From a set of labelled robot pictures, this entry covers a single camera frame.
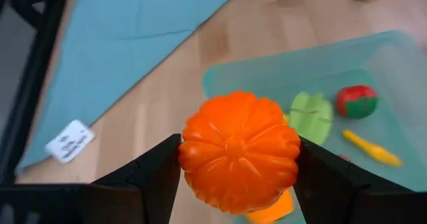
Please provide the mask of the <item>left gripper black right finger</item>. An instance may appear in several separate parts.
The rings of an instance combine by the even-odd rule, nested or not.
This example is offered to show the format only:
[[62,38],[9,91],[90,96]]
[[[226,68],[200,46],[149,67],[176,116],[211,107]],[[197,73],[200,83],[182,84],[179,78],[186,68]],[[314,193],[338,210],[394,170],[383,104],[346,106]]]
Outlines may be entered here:
[[427,192],[373,174],[301,140],[294,191],[307,224],[427,224]]

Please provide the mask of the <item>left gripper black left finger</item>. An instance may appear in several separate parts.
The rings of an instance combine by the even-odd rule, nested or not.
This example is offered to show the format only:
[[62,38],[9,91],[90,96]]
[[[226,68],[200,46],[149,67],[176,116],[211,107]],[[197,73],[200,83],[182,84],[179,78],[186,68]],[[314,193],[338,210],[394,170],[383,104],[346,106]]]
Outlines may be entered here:
[[173,134],[92,183],[0,185],[0,224],[168,224],[180,143]]

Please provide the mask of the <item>thin yellow toy piece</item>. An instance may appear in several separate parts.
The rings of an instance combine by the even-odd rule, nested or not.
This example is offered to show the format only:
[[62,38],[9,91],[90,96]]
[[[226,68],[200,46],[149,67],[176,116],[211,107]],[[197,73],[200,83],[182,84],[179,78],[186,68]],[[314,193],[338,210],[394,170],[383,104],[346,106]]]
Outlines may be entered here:
[[377,144],[371,143],[361,138],[360,136],[351,132],[348,129],[343,130],[342,135],[344,136],[344,138],[349,140],[355,146],[359,147],[368,156],[370,156],[377,162],[393,167],[401,167],[403,165],[403,161],[395,154],[389,152],[388,150]]

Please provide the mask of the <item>smooth orange toy fruit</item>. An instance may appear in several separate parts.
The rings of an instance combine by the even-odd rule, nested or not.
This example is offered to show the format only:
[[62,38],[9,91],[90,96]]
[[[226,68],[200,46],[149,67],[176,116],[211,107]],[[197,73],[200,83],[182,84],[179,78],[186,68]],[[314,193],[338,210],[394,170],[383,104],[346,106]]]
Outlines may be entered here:
[[267,209],[246,214],[246,219],[251,224],[274,224],[277,220],[289,215],[294,211],[294,200],[292,190],[287,189],[282,196]]

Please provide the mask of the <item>light green toy starfruit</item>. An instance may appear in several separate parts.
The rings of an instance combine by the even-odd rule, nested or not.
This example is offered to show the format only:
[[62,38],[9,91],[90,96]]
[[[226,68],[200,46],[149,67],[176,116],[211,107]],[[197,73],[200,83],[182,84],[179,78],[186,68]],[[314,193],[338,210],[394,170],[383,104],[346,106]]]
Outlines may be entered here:
[[334,120],[332,104],[322,93],[309,95],[298,93],[290,107],[289,124],[299,136],[323,145],[328,138]]

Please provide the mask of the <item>red toy tomato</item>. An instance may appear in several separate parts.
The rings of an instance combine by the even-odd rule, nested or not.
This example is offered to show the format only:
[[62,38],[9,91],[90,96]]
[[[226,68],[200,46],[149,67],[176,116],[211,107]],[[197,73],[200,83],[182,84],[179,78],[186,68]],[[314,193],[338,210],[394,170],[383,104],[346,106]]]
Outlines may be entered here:
[[340,115],[351,119],[363,119],[377,109],[378,95],[367,85],[347,86],[338,91],[335,104]]

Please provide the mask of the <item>ribbed orange toy pumpkin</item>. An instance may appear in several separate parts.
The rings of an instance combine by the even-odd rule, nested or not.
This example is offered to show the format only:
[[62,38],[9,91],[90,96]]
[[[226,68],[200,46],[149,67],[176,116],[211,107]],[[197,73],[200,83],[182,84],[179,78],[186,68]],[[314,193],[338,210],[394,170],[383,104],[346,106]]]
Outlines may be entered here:
[[266,97],[235,91],[208,99],[181,134],[185,181],[198,199],[224,213],[268,208],[298,177],[300,138]]

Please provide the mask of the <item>white paper label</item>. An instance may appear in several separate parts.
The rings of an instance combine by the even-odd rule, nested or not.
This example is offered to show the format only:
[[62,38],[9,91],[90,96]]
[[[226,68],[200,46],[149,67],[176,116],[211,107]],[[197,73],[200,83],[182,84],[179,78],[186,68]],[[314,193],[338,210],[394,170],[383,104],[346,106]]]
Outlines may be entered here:
[[80,120],[70,122],[45,146],[46,152],[60,163],[68,163],[95,138],[94,132]]

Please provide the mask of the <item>teal translucent plastic container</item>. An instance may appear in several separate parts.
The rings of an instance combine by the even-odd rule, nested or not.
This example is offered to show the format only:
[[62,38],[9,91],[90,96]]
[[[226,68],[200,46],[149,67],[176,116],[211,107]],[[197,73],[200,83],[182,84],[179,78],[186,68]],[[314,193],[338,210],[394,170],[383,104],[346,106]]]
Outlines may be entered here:
[[[347,86],[368,85],[378,108],[364,119],[335,115],[324,147],[414,191],[427,191],[427,58],[406,33],[387,31],[333,44],[220,64],[207,69],[207,97],[247,91],[289,111],[300,92],[333,101]],[[350,130],[398,156],[401,167],[375,161],[342,135]]]

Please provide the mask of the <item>blue cloth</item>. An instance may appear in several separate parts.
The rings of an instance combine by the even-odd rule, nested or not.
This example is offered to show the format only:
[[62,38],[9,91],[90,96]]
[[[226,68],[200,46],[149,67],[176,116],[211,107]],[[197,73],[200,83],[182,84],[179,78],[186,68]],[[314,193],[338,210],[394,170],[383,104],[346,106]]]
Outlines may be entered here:
[[59,61],[18,168],[49,156],[70,122],[92,124],[229,0],[75,0]]

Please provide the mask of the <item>black aluminium table frame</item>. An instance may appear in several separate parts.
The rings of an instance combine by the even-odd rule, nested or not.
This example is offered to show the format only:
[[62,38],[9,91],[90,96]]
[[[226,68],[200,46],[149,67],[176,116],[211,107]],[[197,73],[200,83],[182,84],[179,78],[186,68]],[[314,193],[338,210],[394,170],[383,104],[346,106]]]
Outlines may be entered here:
[[0,0],[0,184],[13,183],[67,0]]

